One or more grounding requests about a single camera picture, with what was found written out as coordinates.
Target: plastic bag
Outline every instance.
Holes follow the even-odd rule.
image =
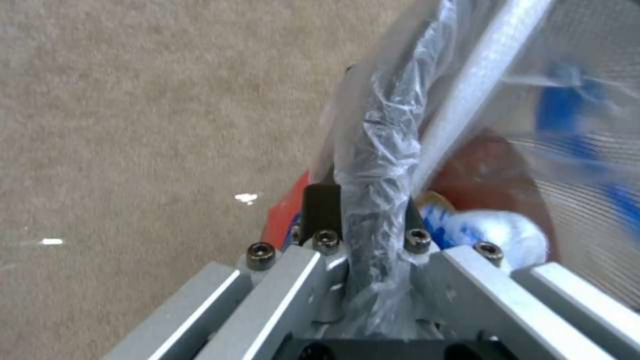
[[[415,333],[397,256],[409,192],[428,188],[523,214],[552,259],[638,304],[639,8],[558,1],[529,39],[550,3],[418,1],[340,84],[311,178],[342,186],[343,336]]]
[[[350,251],[351,318],[341,336],[415,336],[409,264],[398,260],[398,252],[418,132],[432,111],[432,85],[460,66],[455,56],[468,53],[472,35],[481,33],[495,9],[495,3],[467,0],[415,3],[348,72],[331,102],[335,108],[324,113],[335,116],[329,138]],[[315,169],[312,178],[326,177],[323,168]]]
[[[551,258],[640,308],[640,6],[559,1],[430,187],[515,211]]]

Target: blue object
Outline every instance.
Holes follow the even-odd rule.
[[[563,70],[566,70],[566,67],[556,69]],[[536,117],[537,132],[560,135],[557,137],[559,140],[547,142],[562,148],[577,162],[583,164],[585,176],[602,177],[603,174],[611,172],[600,159],[597,149],[580,134],[580,120],[584,118],[581,115],[600,106],[605,106],[604,94],[599,84],[592,80],[584,80],[583,85],[578,88],[548,87],[540,95]],[[636,240],[640,240],[640,208],[631,196],[632,191],[609,180],[595,186],[611,200],[617,215],[634,234]]]

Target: white tube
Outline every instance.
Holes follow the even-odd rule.
[[[417,196],[474,125],[503,75],[554,0],[509,0],[491,21],[456,82],[422,135],[419,164],[412,177]]]

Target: blue and white object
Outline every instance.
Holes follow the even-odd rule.
[[[502,249],[508,270],[542,264],[547,260],[545,233],[518,213],[497,210],[456,213],[436,204],[428,204],[420,212],[424,227],[441,249],[489,241]]]

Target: machine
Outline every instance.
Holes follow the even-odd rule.
[[[412,206],[397,260],[410,264],[418,336],[344,338],[348,256],[326,187],[305,191],[294,243],[209,263],[106,359],[640,358],[635,312],[557,263],[509,272],[488,242],[440,251]]]

